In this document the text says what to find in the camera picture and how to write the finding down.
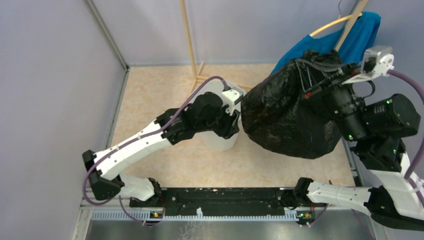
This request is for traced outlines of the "white plastic trash bin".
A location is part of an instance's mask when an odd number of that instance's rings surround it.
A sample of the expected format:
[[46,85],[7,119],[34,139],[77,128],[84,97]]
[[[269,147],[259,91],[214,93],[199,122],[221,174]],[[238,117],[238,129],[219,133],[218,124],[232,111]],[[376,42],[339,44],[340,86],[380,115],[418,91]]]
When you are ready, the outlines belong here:
[[[206,81],[202,83],[195,91],[193,91],[192,93],[193,99],[190,102],[193,103],[194,101],[198,99],[204,99],[204,102],[206,104],[207,103],[211,104],[213,100],[220,99],[221,104],[219,106],[222,108],[222,115],[220,117],[222,117],[224,113],[227,113],[226,108],[228,107],[228,105],[224,105],[222,97],[221,97],[221,92],[229,90],[231,88],[236,88],[236,87],[242,89],[241,87],[234,84],[233,82],[226,81],[226,80],[221,81],[220,79],[212,79],[208,82]],[[242,127],[241,103],[240,103],[239,112],[240,112],[240,116],[239,116],[238,126],[240,131],[240,128]],[[239,133],[236,133],[230,139],[224,139],[222,137],[217,136],[215,134],[215,129],[206,131],[204,133],[201,133],[200,135],[205,145],[209,149],[217,151],[217,152],[224,152],[234,146]]]

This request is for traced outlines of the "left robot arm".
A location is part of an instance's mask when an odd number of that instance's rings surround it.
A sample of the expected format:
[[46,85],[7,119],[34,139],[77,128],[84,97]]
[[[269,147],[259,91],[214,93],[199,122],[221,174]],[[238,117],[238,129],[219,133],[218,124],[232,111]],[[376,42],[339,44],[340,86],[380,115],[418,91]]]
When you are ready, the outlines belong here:
[[240,119],[239,103],[243,94],[234,90],[207,91],[194,102],[171,108],[146,128],[106,150],[87,150],[82,158],[87,169],[84,183],[89,183],[94,205],[102,205],[116,196],[135,198],[147,206],[160,202],[161,188],[151,178],[123,174],[123,170],[151,153],[192,139],[200,134],[205,145],[217,152],[233,147]]

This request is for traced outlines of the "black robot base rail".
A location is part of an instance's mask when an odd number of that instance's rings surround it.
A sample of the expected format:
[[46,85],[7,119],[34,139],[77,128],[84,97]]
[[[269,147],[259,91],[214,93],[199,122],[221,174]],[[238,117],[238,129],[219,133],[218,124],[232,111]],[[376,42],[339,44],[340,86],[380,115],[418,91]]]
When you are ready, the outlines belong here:
[[165,216],[194,216],[198,209],[206,217],[283,216],[289,210],[310,209],[310,203],[295,199],[292,188],[162,188],[147,201],[131,199],[133,209],[158,208]]

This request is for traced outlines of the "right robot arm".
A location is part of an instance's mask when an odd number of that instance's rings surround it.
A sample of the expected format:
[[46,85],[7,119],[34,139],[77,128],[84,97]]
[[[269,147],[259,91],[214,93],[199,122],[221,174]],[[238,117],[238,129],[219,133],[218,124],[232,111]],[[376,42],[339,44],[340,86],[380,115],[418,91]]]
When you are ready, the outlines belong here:
[[293,190],[299,206],[328,204],[370,216],[393,229],[423,231],[424,182],[414,172],[403,138],[417,134],[421,121],[413,103],[394,94],[370,105],[353,84],[372,83],[394,73],[394,57],[368,57],[361,64],[315,63],[297,58],[301,100],[334,121],[351,151],[381,182],[379,187],[342,187],[302,177]]

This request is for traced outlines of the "black trash bag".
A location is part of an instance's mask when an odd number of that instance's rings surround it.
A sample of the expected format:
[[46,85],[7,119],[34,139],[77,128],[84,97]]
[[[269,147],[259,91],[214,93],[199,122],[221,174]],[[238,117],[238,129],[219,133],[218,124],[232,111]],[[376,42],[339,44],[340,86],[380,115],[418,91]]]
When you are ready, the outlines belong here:
[[[342,64],[339,54],[307,50],[307,61]],[[336,123],[321,117],[325,109],[302,103],[291,59],[252,88],[241,101],[241,123],[249,139],[262,148],[289,157],[317,159],[331,153],[342,135]]]

